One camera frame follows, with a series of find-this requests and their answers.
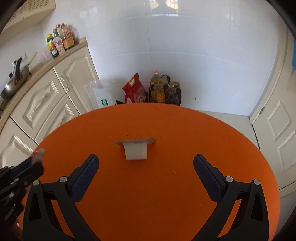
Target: wall socket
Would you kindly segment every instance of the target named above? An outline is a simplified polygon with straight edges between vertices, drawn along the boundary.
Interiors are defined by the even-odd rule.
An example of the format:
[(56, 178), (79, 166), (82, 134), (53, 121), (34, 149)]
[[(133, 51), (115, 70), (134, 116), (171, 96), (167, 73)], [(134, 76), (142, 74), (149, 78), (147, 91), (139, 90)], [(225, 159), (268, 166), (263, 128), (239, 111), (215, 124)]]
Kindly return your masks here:
[[(18, 57), (18, 59), (21, 58), (21, 57), (22, 57), (22, 62), (25, 61), (25, 60), (28, 58), (26, 52), (24, 52), (20, 57)], [(15, 62), (16, 62), (18, 59), (16, 59), (15, 61), (12, 62), (12, 66), (15, 65)]]

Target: orange tabletop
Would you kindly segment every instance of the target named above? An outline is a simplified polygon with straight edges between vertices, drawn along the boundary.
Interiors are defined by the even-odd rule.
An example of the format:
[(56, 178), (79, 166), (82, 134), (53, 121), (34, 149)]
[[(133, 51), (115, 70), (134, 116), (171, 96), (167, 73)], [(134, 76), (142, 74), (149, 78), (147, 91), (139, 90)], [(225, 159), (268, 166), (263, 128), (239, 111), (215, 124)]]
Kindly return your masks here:
[[(148, 137), (156, 143), (148, 145), (146, 160), (127, 161), (124, 148), (114, 143)], [(46, 150), (43, 183), (68, 176), (89, 154), (99, 157), (99, 170), (76, 206), (102, 241), (190, 241), (216, 206), (193, 168), (199, 153), (224, 176), (238, 182), (260, 180), (269, 239), (274, 236), (280, 202), (270, 166), (245, 136), (209, 115), (173, 105), (121, 104), (71, 120), (40, 147)], [(239, 202), (221, 235), (228, 232)]]

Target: green logo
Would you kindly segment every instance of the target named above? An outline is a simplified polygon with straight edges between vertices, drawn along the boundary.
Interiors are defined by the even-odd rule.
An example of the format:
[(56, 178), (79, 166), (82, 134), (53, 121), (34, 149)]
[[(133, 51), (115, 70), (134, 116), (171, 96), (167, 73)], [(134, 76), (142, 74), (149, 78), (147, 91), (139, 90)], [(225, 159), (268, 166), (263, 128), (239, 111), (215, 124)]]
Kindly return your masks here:
[(108, 102), (106, 99), (103, 99), (101, 100), (102, 101), (102, 105), (105, 107), (105, 106), (108, 106)]

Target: silver rivet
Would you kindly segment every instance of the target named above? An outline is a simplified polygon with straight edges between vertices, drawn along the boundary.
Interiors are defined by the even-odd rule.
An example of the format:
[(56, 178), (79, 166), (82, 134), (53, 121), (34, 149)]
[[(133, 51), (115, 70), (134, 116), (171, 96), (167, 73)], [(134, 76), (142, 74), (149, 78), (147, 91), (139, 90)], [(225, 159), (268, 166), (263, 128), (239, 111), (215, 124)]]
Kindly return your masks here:
[(227, 176), (227, 177), (225, 178), (225, 180), (226, 180), (227, 182), (229, 182), (229, 183), (233, 182), (233, 178), (230, 177), (230, 176)]
[(59, 181), (60, 181), (61, 183), (64, 183), (64, 182), (66, 182), (67, 180), (68, 180), (67, 177), (61, 177), (61, 178), (59, 179)]
[(260, 185), (260, 182), (259, 182), (259, 180), (257, 180), (257, 179), (254, 180), (254, 183), (255, 183), (256, 185)]
[(37, 186), (39, 184), (39, 180), (35, 180), (34, 182), (33, 182), (33, 185), (34, 186)]

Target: red bag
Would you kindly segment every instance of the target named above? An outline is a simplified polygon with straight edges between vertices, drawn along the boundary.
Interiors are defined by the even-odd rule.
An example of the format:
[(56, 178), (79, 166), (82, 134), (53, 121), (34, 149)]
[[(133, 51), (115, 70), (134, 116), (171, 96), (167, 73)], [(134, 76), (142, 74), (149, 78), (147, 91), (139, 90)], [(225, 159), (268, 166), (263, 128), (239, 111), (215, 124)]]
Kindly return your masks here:
[(126, 103), (145, 102), (145, 89), (140, 81), (139, 74), (136, 73), (134, 77), (122, 87), (126, 96)]

